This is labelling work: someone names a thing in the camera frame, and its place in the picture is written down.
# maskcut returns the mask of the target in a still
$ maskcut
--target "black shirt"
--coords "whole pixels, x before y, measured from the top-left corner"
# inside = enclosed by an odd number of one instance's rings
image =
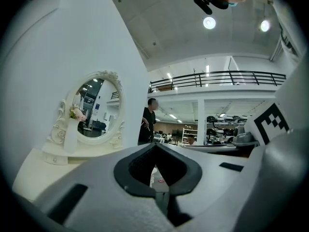
[[[149,142],[154,136],[155,112],[150,113],[148,107],[145,107],[143,117],[148,121],[149,129],[144,127],[145,123],[140,127],[139,141]]]

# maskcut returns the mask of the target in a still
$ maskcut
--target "recessed light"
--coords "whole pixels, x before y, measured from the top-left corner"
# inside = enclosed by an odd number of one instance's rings
[[[209,77],[209,65],[206,65],[206,77]]]
[[[263,32],[266,32],[266,31],[269,30],[269,28],[270,28],[269,22],[267,20],[262,21],[262,23],[261,23],[261,30]]]
[[[216,21],[212,17],[206,17],[203,21],[203,25],[207,29],[213,29],[216,26]]]

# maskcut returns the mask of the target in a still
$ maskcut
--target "white ceiling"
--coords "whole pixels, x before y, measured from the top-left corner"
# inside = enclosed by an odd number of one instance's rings
[[[113,1],[149,71],[201,56],[267,58],[279,38],[275,12],[260,0],[227,10],[211,5],[216,20],[212,30],[203,27],[207,15],[193,0]],[[272,25],[266,33],[259,30],[264,17]]]
[[[254,115],[256,110],[268,101],[261,99],[230,99],[205,101],[205,116],[218,116],[226,113],[227,116]],[[173,114],[183,123],[194,123],[198,120],[197,101],[160,102],[155,112],[161,122],[177,122],[169,114]]]

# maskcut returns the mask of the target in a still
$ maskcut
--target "black railing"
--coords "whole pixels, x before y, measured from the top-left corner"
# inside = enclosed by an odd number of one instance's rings
[[[116,99],[116,98],[119,98],[119,94],[118,94],[118,92],[116,91],[116,92],[114,92],[114,93],[112,93],[112,97],[111,97],[111,99]]]
[[[222,72],[202,72],[190,75],[182,75],[173,77],[172,79],[164,79],[151,82],[148,93],[155,90],[168,91],[178,89],[180,87],[205,87],[213,84],[255,84],[255,85],[282,85],[286,80],[286,76],[271,72],[251,72],[251,71],[222,71]]]

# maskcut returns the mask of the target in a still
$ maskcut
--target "person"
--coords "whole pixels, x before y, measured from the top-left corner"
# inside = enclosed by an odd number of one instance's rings
[[[82,95],[80,94],[81,90],[82,90],[82,87],[80,87],[78,91],[76,92],[72,104],[77,105],[79,109],[82,111],[84,108],[84,99]]]
[[[194,139],[194,136],[193,135],[188,135],[188,143],[189,143],[189,145],[197,145],[197,142],[195,141],[195,139]]]
[[[152,142],[154,138],[155,110],[158,108],[158,102],[154,98],[148,100],[148,107],[144,108],[142,124],[140,126],[140,135],[138,145]]]
[[[239,3],[246,0],[219,0],[221,2]],[[283,0],[268,0],[273,3],[273,7],[276,11],[281,31],[281,44],[284,52],[286,53],[290,62],[296,67],[304,56],[307,50],[306,37],[303,35],[301,28],[297,24],[293,11]],[[283,40],[283,35],[289,40],[286,43]]]

